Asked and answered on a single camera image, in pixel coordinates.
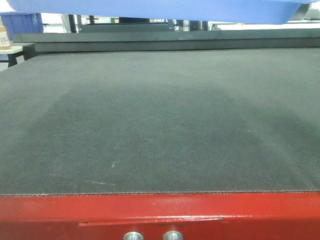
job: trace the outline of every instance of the metal frame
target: metal frame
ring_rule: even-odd
[[[77,28],[76,28],[76,23],[75,23],[75,17],[72,14],[69,14],[68,18],[69,18],[69,24],[70,24],[70,32],[76,33]]]
[[[320,193],[0,197],[0,239],[318,240]]]
[[[17,65],[17,57],[23,56],[24,60],[26,60],[25,56],[24,56],[24,51],[19,51],[16,53],[7,53],[8,56],[8,60],[0,60],[0,63],[8,63],[8,68]]]
[[[318,29],[189,32],[16,34],[15,42],[35,43],[37,52],[172,51],[320,47]]]

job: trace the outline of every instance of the black metal bar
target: black metal bar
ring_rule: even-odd
[[[36,43],[37,52],[115,52],[115,51],[175,51],[258,48],[311,48],[320,47],[320,37],[264,38],[192,41],[146,42],[43,42]]]
[[[207,21],[203,21],[202,22],[202,27],[203,27],[203,31],[208,31],[208,22]]]
[[[95,24],[95,16],[90,15],[89,16],[89,22],[90,22],[91,25],[94,25]]]
[[[189,30],[190,31],[199,31],[199,21],[189,21]]]
[[[76,33],[77,30],[76,30],[75,17],[72,14],[69,14],[68,17],[69,17],[69,23],[70,23],[70,31],[71,33]]]
[[[266,29],[225,31],[109,32],[109,33],[17,33],[18,43],[79,43],[79,42],[166,42],[245,39],[319,38],[320,31],[311,29]]]
[[[32,59],[38,55],[39,53],[36,52],[34,44],[23,46],[23,58],[25,61]]]
[[[149,23],[149,18],[119,17],[119,23]]]
[[[16,55],[14,54],[8,54],[8,68],[14,66],[14,65],[17,65],[18,62],[17,62],[17,59],[16,59]]]
[[[83,25],[80,33],[126,33],[126,32],[167,32],[168,23],[104,23]]]

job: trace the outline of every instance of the label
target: label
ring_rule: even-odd
[[[10,46],[8,34],[6,31],[0,32],[0,47],[7,47]]]

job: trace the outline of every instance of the white table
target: white table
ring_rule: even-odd
[[[8,60],[0,60],[0,63],[9,63],[8,68],[17,65],[17,57],[24,55],[23,46],[11,46],[11,49],[0,50],[0,54],[6,54]]]

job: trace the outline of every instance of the blue plastic bin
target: blue plastic bin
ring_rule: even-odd
[[[43,33],[44,25],[40,13],[0,12],[1,20],[7,29],[9,39],[14,34]]]
[[[16,11],[283,24],[316,0],[7,0]]]

